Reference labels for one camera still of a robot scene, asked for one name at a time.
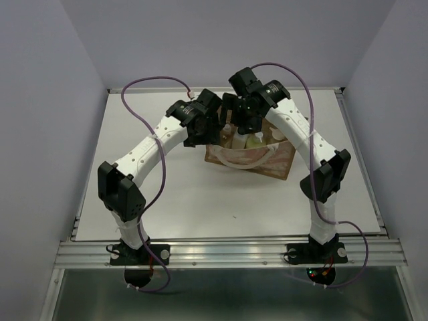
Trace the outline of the brown burlap canvas bag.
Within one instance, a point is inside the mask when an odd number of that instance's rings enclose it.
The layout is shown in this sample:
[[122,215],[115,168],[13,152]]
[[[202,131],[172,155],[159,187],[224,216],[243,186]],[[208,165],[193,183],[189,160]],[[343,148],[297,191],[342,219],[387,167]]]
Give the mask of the brown burlap canvas bag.
[[[233,124],[230,125],[234,135],[237,128]],[[283,141],[272,140],[270,127],[277,128],[267,120],[262,121],[261,131],[265,146],[236,150],[223,148],[221,143],[208,145],[205,151],[205,162],[285,181],[292,167],[296,149],[287,138]]]

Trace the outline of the amber liquid clear bottle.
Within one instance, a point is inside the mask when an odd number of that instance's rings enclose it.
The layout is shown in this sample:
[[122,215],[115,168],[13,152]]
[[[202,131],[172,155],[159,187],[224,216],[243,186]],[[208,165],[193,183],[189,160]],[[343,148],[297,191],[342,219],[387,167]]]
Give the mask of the amber liquid clear bottle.
[[220,133],[221,138],[221,146],[223,148],[231,149],[232,140],[233,140],[233,132],[230,124],[226,124]]

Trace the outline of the white bottle black cap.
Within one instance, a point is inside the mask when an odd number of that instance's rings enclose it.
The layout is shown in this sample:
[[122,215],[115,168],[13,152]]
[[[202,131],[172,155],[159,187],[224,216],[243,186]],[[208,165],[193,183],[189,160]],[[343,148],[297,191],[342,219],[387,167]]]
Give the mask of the white bottle black cap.
[[240,134],[238,130],[235,131],[231,143],[231,148],[236,150],[241,150],[245,148],[248,134]]

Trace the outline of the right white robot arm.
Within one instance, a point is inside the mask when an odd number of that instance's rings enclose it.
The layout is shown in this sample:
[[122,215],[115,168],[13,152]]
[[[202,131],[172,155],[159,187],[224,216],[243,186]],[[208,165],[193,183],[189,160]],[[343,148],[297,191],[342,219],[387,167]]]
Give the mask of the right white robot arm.
[[311,227],[309,256],[322,261],[332,253],[336,237],[336,194],[350,163],[350,153],[338,150],[314,128],[314,119],[305,118],[290,92],[277,80],[263,84],[252,68],[233,74],[228,82],[233,94],[224,94],[222,115],[231,112],[230,121],[240,134],[261,131],[261,123],[273,124],[305,161],[309,175],[300,188],[310,201]]

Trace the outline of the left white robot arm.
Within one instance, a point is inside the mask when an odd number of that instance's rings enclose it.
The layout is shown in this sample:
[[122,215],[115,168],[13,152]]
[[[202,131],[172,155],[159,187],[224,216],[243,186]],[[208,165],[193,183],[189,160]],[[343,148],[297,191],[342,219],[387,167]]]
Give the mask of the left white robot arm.
[[140,191],[143,181],[158,163],[166,166],[165,157],[174,147],[219,143],[221,123],[218,109],[222,100],[208,89],[202,90],[196,100],[176,101],[150,131],[128,154],[110,164],[104,161],[98,167],[98,196],[112,213],[127,245],[126,256],[133,263],[148,258],[148,240],[141,216],[146,199]]

